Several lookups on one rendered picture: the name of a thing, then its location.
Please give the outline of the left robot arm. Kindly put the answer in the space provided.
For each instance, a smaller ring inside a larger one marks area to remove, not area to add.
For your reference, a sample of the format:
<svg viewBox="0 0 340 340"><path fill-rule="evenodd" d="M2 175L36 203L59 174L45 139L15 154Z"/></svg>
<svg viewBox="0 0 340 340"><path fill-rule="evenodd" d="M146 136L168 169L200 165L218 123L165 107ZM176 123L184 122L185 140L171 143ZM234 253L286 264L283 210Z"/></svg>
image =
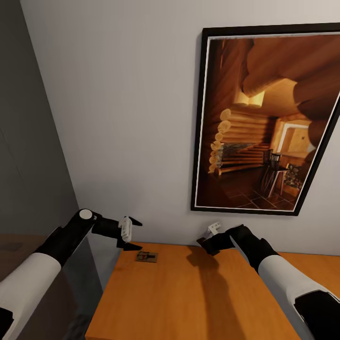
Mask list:
<svg viewBox="0 0 340 340"><path fill-rule="evenodd" d="M92 220L94 216L96 221ZM129 243L132 225L142 223L132 217L106 219L90 209L82 209L67 226L57 227L43 245L0 282L0 340L16 340L67 259L91 229L92 234L116 238L117 248L141 251L143 247Z"/></svg>

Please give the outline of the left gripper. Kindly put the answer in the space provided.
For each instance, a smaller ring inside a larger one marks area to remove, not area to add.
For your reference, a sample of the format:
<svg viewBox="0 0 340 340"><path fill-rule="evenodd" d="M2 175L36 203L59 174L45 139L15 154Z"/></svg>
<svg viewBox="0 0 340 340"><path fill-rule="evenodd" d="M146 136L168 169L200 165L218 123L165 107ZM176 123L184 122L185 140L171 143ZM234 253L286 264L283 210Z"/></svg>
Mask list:
<svg viewBox="0 0 340 340"><path fill-rule="evenodd" d="M142 226L142 223L138 222L137 220L130 217L132 221L132 225ZM111 220L109 222L109 226L104 233L104 236L110 237L110 238L116 238L118 240L117 242L117 248L123 248L124 251L141 251L143 247L126 243L121 236L121 228L118 227L119 222L115 220Z"/></svg>

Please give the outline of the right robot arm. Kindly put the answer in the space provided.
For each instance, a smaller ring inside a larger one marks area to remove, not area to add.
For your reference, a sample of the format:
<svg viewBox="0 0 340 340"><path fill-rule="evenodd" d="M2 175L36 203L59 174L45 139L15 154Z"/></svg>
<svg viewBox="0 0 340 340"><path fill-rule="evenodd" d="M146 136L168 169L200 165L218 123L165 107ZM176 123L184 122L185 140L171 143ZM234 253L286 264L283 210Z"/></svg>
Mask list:
<svg viewBox="0 0 340 340"><path fill-rule="evenodd" d="M235 248L256 270L301 340L340 340L340 299L304 275L243 224L218 233L207 228L202 247L208 254Z"/></svg>

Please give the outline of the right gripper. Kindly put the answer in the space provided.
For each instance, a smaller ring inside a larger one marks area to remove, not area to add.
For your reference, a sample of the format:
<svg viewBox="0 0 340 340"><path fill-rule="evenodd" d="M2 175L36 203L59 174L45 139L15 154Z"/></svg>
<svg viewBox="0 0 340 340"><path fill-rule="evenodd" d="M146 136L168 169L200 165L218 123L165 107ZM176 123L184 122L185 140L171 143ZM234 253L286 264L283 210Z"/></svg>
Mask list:
<svg viewBox="0 0 340 340"><path fill-rule="evenodd" d="M202 247L206 249L208 254L214 253L216 250L226 249L221 243L221 234L218 233L203 242Z"/></svg>

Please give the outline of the mousetrap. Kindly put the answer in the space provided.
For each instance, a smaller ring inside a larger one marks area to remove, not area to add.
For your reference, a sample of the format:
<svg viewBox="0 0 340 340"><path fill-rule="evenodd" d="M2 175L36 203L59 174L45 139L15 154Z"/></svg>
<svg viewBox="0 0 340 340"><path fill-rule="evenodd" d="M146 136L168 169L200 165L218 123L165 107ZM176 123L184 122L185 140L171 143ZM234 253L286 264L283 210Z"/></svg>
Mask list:
<svg viewBox="0 0 340 340"><path fill-rule="evenodd" d="M202 237L202 238L200 238L200 239L198 239L196 241L197 241L198 244L202 245L205 240L207 240L207 239ZM220 253L220 250L216 250L214 253L211 253L210 255L214 257L218 253Z"/></svg>
<svg viewBox="0 0 340 340"><path fill-rule="evenodd" d="M158 257L158 253L138 251L135 261L156 263L157 257Z"/></svg>

